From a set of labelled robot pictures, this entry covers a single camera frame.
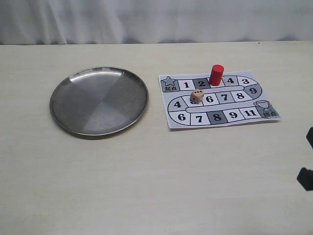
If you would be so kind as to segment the red cylinder game piece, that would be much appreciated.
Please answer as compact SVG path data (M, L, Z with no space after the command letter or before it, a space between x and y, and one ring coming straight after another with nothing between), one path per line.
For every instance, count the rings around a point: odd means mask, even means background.
M218 86L221 83L222 76L224 72L224 67L219 64L215 64L212 66L210 78L209 78L209 84L211 86Z

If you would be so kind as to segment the wooden die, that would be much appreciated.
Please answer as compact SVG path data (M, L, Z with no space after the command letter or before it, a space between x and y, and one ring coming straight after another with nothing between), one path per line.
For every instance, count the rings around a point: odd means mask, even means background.
M204 93L200 89L194 89L190 94L190 101L192 103L200 103L203 99Z

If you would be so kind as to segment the paper game board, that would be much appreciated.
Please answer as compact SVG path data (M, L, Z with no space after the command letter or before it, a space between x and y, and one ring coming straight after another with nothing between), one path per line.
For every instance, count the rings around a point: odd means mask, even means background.
M158 78L170 129L281 120L251 71L226 72L218 86L209 84L208 74L169 74ZM190 101L194 89L204 93L198 104Z

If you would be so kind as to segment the round steel plate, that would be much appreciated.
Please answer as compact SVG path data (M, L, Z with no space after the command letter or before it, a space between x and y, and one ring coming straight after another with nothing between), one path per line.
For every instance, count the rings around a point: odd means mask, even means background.
M99 66L62 80L50 97L49 110L66 132L97 139L134 125L144 115L148 102L148 88L138 75Z

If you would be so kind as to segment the white curtain backdrop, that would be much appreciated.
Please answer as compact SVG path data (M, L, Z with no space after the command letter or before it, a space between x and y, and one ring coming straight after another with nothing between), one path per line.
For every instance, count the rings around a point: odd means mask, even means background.
M3 0L3 45L308 41L310 0Z

